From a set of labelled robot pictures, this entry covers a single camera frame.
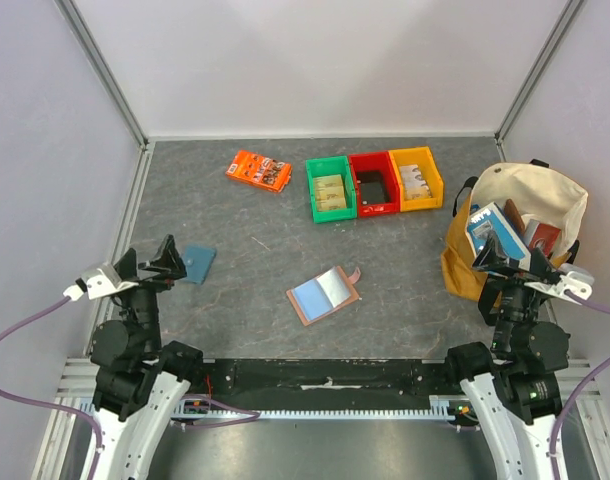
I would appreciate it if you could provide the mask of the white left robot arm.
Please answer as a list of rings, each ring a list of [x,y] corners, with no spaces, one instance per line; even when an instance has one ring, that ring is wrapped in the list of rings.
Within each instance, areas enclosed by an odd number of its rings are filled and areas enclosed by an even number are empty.
[[[109,299],[119,316],[99,324],[90,361],[98,371],[92,397],[91,479],[144,479],[171,413],[205,380],[201,351],[163,344],[158,296],[186,277],[173,235],[141,262],[129,249],[114,264],[85,271],[76,281],[90,299]]]

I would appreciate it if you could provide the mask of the gold cards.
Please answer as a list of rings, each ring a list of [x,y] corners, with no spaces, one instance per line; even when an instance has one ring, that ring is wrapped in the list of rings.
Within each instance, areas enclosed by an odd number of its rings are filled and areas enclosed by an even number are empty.
[[[340,174],[315,177],[313,184],[317,211],[328,212],[347,208],[343,178]]]

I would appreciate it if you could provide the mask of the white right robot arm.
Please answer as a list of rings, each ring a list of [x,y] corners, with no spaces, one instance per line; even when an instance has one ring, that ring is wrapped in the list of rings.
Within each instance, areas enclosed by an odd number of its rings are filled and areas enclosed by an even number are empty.
[[[564,479],[566,467],[556,460],[561,435],[553,429],[563,407],[556,374],[568,366],[569,336],[540,320],[545,295],[535,288],[558,275],[540,250],[520,268],[496,234],[473,267],[488,274],[478,307],[493,339],[450,348],[444,384],[468,397],[498,478]]]

